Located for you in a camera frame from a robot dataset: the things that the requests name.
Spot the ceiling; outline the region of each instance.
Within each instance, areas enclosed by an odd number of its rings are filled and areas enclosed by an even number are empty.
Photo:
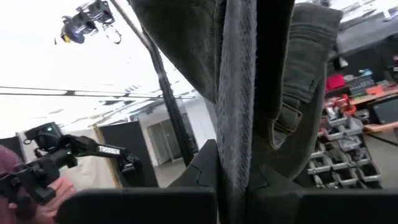
[[[0,138],[49,121],[65,129],[107,124],[162,98],[149,53],[110,3],[114,26],[122,35],[119,45],[101,31],[86,37],[84,44],[63,42],[61,17],[73,16],[86,2],[5,2],[0,17],[13,22],[3,22],[7,35],[0,36],[0,86],[7,87],[0,87]],[[118,3],[140,28],[127,1]],[[193,87],[162,57],[174,95],[193,98]],[[86,96],[56,96],[68,90]],[[126,93],[128,97],[115,97]]]

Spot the person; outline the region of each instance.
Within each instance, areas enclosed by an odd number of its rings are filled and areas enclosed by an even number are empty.
[[[22,160],[10,149],[0,145],[0,175],[5,172],[12,172],[15,165],[21,163]],[[24,223],[29,224],[53,224],[54,218],[57,215],[59,206],[68,197],[73,195],[76,190],[70,180],[64,176],[58,178],[51,183],[49,187],[53,188],[57,195],[48,204],[40,206],[32,201],[29,206],[32,211],[20,211],[18,206],[14,203],[9,203],[4,197],[0,197],[0,223],[2,224],[16,224],[23,219]],[[19,194],[23,194],[24,189],[21,189]],[[23,213],[34,213],[33,217],[28,219],[23,218]]]

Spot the white wall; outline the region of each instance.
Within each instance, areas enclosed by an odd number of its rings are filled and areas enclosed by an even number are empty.
[[[216,133],[213,124],[211,123],[210,115],[203,97],[198,95],[195,99],[184,100],[183,102],[177,100],[177,104],[180,112],[187,113],[188,115],[199,149],[204,145],[207,139],[216,139]],[[154,152],[154,147],[149,138],[147,128],[161,121],[169,119],[166,106],[161,105],[156,107],[151,114],[141,113],[138,116],[138,119],[141,124],[142,133],[148,147],[150,158],[152,160],[152,165],[157,166],[158,162]]]

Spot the floor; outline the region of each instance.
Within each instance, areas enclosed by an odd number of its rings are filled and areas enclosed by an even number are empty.
[[[377,134],[379,137],[396,142],[393,132]],[[391,146],[374,138],[365,137],[366,145],[369,148],[374,163],[382,175],[382,186],[385,189],[398,187],[398,147]],[[155,173],[160,187],[167,187],[185,170],[182,159],[174,162],[167,162],[155,167]]]

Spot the black metal pole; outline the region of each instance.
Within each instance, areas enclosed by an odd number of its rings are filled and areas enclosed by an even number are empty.
[[[155,43],[153,42],[153,40],[147,35],[144,28],[142,28],[142,33],[140,33],[137,27],[135,27],[130,18],[127,16],[127,14],[123,11],[121,6],[116,2],[116,0],[110,0],[110,1],[115,6],[116,10],[118,10],[120,15],[122,15],[123,19],[127,22],[128,26],[138,36],[142,44],[144,44],[146,49],[149,51],[152,63],[154,64],[156,74],[159,77],[159,86],[163,92],[163,99],[165,101],[167,112],[169,112],[175,137],[177,138],[177,144],[180,148],[185,166],[188,166],[193,159],[193,149],[191,148],[191,145],[189,143],[187,130],[185,129],[185,126],[183,124],[177,103],[175,102],[173,91],[170,87],[170,82],[169,79],[167,78],[166,71],[164,70],[163,61],[162,57],[160,56],[159,50],[155,45]]]

